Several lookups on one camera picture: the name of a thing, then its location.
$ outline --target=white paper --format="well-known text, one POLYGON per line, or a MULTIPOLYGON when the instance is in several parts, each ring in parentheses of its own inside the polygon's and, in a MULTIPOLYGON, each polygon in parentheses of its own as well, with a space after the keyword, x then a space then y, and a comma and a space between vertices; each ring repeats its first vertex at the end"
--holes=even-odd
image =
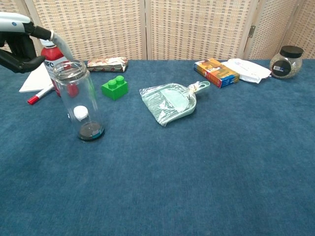
POLYGON ((262 79, 267 78, 271 73, 271 70, 263 66, 238 58, 229 59, 228 61, 222 62, 222 64, 239 73, 241 80, 257 84, 259 84, 262 79))
POLYGON ((47 69, 42 63, 36 70, 30 73, 19 92, 40 91, 51 85, 51 83, 52 81, 47 69))

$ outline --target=glass jar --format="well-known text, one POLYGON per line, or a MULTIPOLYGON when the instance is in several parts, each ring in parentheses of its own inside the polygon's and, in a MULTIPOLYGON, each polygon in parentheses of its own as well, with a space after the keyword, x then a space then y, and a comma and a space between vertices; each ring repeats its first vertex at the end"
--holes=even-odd
POLYGON ((303 49, 296 46, 283 46, 280 53, 270 61, 272 77, 287 79, 295 76, 302 66, 303 49))
POLYGON ((90 72, 83 61, 63 61, 54 66, 54 80, 77 136, 86 141, 103 132, 90 72))

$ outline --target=green lego brick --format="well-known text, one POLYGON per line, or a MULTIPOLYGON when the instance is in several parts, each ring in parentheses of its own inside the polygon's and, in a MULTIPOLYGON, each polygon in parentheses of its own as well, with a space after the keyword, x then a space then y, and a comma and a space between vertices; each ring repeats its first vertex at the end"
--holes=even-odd
POLYGON ((128 92, 128 83, 119 75, 101 86, 102 93, 113 100, 124 96, 128 92))

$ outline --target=orange box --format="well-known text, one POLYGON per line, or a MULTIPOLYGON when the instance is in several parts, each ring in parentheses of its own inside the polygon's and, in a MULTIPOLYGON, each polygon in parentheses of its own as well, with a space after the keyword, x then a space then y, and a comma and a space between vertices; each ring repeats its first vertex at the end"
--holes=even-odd
POLYGON ((234 84, 240 80, 240 74, 214 58, 195 62, 193 69, 219 88, 234 84))

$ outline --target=dustpan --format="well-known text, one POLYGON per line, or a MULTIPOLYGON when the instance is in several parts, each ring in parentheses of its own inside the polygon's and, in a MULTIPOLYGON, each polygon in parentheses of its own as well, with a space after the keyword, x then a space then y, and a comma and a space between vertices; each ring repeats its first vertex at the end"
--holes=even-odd
POLYGON ((196 82, 188 87, 171 83, 141 89, 140 94, 156 121, 166 126, 173 120, 193 113, 197 103, 195 93, 209 85, 208 81, 196 82))

